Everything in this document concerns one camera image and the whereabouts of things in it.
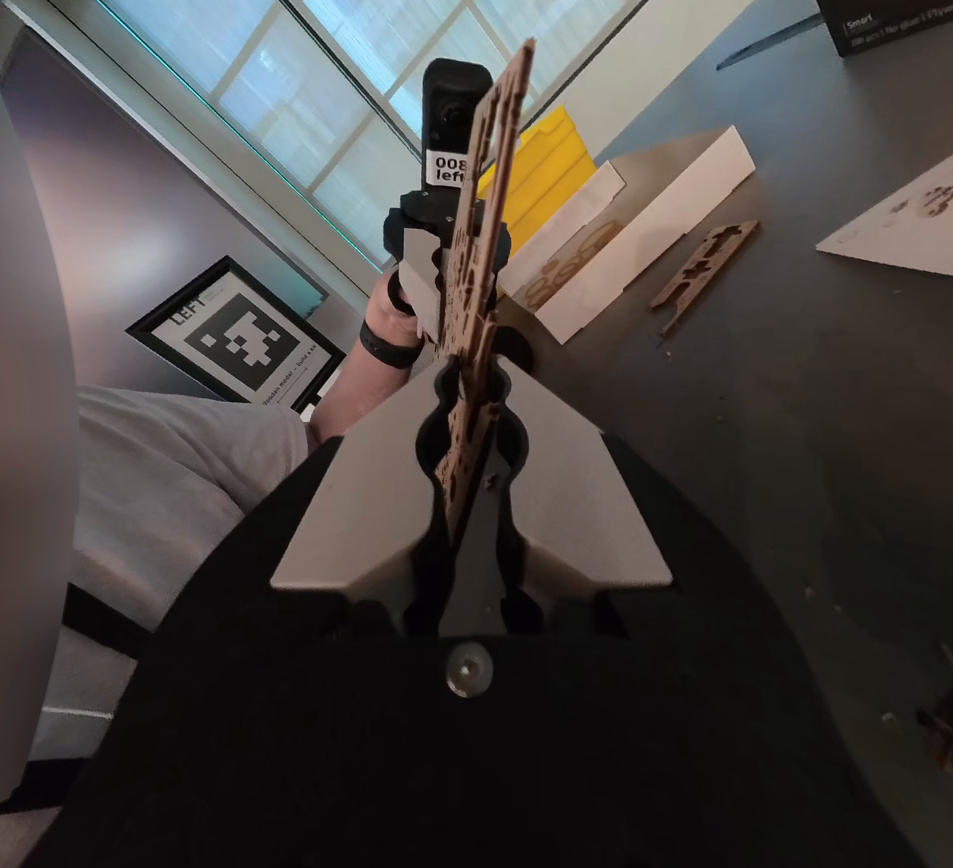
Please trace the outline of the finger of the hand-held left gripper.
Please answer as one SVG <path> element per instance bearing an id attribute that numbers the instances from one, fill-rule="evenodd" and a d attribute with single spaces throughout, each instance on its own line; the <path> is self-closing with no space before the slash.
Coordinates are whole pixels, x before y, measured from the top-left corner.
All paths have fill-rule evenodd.
<path id="1" fill-rule="evenodd" d="M 416 316 L 418 332 L 442 343 L 444 249 L 437 236 L 408 227 L 403 233 L 400 285 Z"/>

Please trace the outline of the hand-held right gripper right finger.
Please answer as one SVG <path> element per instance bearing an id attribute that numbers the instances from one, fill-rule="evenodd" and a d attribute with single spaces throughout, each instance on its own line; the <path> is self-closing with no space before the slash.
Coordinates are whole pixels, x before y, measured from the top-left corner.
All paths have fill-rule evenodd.
<path id="1" fill-rule="evenodd" d="M 598 426 L 505 358 L 494 444 L 495 562 L 513 635 L 542 631 L 554 608 L 608 592 L 671 588 L 673 574 Z"/>

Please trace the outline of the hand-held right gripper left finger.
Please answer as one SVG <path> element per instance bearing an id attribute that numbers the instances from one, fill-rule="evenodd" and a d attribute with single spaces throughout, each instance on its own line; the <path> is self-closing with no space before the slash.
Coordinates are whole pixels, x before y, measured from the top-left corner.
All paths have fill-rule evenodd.
<path id="1" fill-rule="evenodd" d="M 436 636 L 454 583 L 444 486 L 456 357 L 436 361 L 341 438 L 277 565 L 276 590 L 373 601 L 409 636 Z"/>

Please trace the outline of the large wooden parts sheet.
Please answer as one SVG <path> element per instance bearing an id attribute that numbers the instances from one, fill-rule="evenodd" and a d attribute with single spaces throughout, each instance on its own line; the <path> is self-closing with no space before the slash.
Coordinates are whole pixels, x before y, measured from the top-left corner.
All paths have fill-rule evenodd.
<path id="1" fill-rule="evenodd" d="M 497 316 L 494 261 L 501 237 L 519 120 L 537 42 L 525 40 L 476 107 L 469 171 L 459 198 L 441 305 L 437 358 L 457 369 L 448 414 L 449 448 L 435 469 L 450 548 L 457 552 L 481 475 L 480 459 L 498 411 L 491 393 Z"/>

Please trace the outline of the small wooden part strip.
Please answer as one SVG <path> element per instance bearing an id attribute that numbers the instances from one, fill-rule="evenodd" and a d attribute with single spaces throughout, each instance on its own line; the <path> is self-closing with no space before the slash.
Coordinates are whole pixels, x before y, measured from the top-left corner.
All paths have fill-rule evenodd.
<path id="1" fill-rule="evenodd" d="M 715 227 L 708 232 L 681 269 L 649 303 L 651 310 L 673 308 L 670 319 L 661 326 L 661 340 L 667 340 L 679 327 L 703 290 L 759 229 L 760 221 L 753 219 Z"/>

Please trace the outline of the person's left forearm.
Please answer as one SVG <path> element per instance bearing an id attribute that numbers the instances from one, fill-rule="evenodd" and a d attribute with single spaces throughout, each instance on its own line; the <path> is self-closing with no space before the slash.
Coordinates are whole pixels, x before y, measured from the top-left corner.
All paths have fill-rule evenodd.
<path id="1" fill-rule="evenodd" d="M 357 342 L 330 390 L 316 404 L 306 428 L 310 450 L 339 437 L 407 384 L 411 368 L 375 358 Z"/>

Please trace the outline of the person's left hand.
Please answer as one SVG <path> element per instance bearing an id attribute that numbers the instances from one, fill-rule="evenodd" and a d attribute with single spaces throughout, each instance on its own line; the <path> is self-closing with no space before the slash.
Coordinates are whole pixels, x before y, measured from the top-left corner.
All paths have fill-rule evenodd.
<path id="1" fill-rule="evenodd" d="M 422 343 L 418 319 L 399 284 L 399 270 L 392 268 L 375 283 L 365 321 L 371 331 L 390 345 L 415 349 Z"/>

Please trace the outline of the black wristband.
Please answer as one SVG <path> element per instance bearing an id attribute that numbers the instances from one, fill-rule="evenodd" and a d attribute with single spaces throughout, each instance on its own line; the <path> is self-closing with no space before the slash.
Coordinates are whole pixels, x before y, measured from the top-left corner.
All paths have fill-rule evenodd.
<path id="1" fill-rule="evenodd" d="M 410 370 L 424 348 L 423 339 L 418 339 L 412 347 L 395 345 L 378 336 L 366 320 L 362 322 L 359 341 L 376 361 L 395 370 Z"/>

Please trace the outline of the dark rounded object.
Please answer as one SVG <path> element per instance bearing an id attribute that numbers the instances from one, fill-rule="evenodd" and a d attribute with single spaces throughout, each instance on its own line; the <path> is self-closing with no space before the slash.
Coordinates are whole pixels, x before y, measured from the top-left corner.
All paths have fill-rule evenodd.
<path id="1" fill-rule="evenodd" d="M 527 374 L 535 370 L 535 352 L 525 335 L 515 326 L 498 326 L 494 332 L 492 352 L 509 360 Z"/>

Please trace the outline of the pile of tan rubber bands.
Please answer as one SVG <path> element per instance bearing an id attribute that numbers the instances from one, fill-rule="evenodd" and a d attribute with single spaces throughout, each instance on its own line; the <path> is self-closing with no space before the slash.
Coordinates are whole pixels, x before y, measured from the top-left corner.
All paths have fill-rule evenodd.
<path id="1" fill-rule="evenodd" d="M 622 230 L 618 220 L 610 220 L 591 231 L 578 242 L 567 243 L 565 255 L 556 256 L 547 262 L 537 278 L 524 290 L 522 306 L 531 313 L 537 312 L 578 272 L 587 266 L 602 249 L 612 242 Z"/>

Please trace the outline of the white framed window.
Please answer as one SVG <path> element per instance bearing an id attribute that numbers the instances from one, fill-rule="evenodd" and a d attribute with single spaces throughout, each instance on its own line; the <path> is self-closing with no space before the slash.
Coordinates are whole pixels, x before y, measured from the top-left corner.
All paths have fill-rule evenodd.
<path id="1" fill-rule="evenodd" d="M 419 178 L 431 61 L 497 76 L 536 39 L 531 123 L 651 0 L 48 1 L 363 284 Z"/>

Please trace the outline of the person's white clothing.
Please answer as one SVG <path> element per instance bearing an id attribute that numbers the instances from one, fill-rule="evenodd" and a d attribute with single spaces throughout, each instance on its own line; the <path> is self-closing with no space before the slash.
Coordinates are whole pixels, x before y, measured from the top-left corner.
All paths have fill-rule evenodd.
<path id="1" fill-rule="evenodd" d="M 206 558 L 311 450 L 276 406 L 80 385 L 72 584 L 154 631 Z"/>

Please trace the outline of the framed marker sign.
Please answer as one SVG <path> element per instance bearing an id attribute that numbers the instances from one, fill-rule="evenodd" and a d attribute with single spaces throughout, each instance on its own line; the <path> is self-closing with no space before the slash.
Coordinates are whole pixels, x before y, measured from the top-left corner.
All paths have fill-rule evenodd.
<path id="1" fill-rule="evenodd" d="M 228 256 L 126 333 L 226 401 L 298 413 L 346 357 Z"/>

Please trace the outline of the white cardboard box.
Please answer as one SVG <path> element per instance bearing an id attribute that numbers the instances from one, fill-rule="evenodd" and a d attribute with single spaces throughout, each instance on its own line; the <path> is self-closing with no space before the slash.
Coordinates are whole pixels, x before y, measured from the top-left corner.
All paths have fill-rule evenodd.
<path id="1" fill-rule="evenodd" d="M 605 161 L 497 275 L 502 292 L 561 344 L 602 314 L 756 169 L 735 125 Z M 537 312 L 522 306 L 542 266 L 610 220 L 622 230 Z"/>

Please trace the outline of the illustrated instruction booklet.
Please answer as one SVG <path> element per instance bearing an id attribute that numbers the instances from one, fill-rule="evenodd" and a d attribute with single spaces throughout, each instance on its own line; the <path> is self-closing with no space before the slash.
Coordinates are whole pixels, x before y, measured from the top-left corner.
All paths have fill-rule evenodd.
<path id="1" fill-rule="evenodd" d="M 819 242 L 816 250 L 951 276 L 952 157 Z"/>

